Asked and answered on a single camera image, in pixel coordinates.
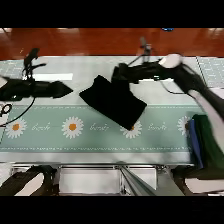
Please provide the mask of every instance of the white daisy print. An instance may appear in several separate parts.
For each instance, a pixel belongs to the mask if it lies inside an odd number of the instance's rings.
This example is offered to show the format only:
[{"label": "white daisy print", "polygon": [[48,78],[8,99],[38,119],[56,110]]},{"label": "white daisy print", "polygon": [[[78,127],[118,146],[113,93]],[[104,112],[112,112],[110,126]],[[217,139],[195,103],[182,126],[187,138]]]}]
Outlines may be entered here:
[{"label": "white daisy print", "polygon": [[75,138],[82,134],[81,131],[83,130],[83,126],[83,121],[78,117],[69,117],[65,122],[63,122],[63,135],[66,135],[66,138]]},{"label": "white daisy print", "polygon": [[178,130],[182,132],[182,135],[188,135],[188,130],[186,129],[186,124],[190,120],[190,117],[184,116],[178,120]]},{"label": "white daisy print", "polygon": [[19,118],[14,122],[8,124],[5,131],[8,138],[17,138],[23,134],[23,131],[25,131],[26,128],[26,121],[23,118]]},{"label": "white daisy print", "polygon": [[135,138],[136,136],[139,136],[141,134],[141,123],[140,121],[136,122],[135,125],[132,127],[132,129],[129,131],[123,127],[121,127],[120,131],[123,131],[123,135],[125,135],[126,138]]}]

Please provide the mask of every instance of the red-brown floor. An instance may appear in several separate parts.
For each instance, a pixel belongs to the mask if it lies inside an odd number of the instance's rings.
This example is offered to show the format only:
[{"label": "red-brown floor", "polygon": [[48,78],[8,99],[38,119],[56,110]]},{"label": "red-brown floor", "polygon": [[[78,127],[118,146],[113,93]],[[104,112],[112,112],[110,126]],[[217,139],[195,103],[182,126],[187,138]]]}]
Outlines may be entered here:
[{"label": "red-brown floor", "polygon": [[0,60],[24,58],[33,47],[40,56],[136,55],[141,36],[158,55],[224,57],[223,28],[8,28],[0,29]]}]

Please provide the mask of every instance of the wooden floor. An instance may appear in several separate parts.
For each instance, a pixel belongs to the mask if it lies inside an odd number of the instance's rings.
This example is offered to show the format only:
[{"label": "wooden floor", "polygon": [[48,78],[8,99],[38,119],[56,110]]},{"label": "wooden floor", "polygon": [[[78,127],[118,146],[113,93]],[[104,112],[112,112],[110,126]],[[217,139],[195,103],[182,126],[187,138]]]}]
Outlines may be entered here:
[{"label": "wooden floor", "polygon": [[40,56],[136,55],[141,36],[158,55],[224,57],[223,28],[0,28],[0,60],[24,58],[33,47]]}]

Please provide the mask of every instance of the folded black fabric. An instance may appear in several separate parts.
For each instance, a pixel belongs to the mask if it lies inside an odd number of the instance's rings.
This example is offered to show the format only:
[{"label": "folded black fabric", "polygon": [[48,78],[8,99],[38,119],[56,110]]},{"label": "folded black fabric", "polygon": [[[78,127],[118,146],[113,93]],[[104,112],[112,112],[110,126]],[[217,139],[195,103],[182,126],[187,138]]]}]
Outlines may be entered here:
[{"label": "folded black fabric", "polygon": [[89,106],[128,130],[147,106],[132,94],[126,80],[110,83],[102,76],[97,76],[93,85],[79,95]]}]

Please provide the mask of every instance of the blue cloth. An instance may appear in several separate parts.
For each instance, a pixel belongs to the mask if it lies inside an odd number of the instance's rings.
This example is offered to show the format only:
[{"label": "blue cloth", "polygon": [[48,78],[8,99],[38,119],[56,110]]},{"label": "blue cloth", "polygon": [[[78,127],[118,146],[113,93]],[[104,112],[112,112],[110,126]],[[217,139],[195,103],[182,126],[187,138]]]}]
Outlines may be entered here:
[{"label": "blue cloth", "polygon": [[192,148],[194,151],[195,156],[197,157],[198,160],[198,166],[199,168],[204,168],[203,162],[202,162],[202,158],[201,158],[201,149],[200,149],[200,145],[198,142],[198,137],[195,131],[195,123],[194,120],[190,120],[188,122],[189,124],[189,132],[190,132],[190,139],[191,139],[191,144],[192,144]]}]

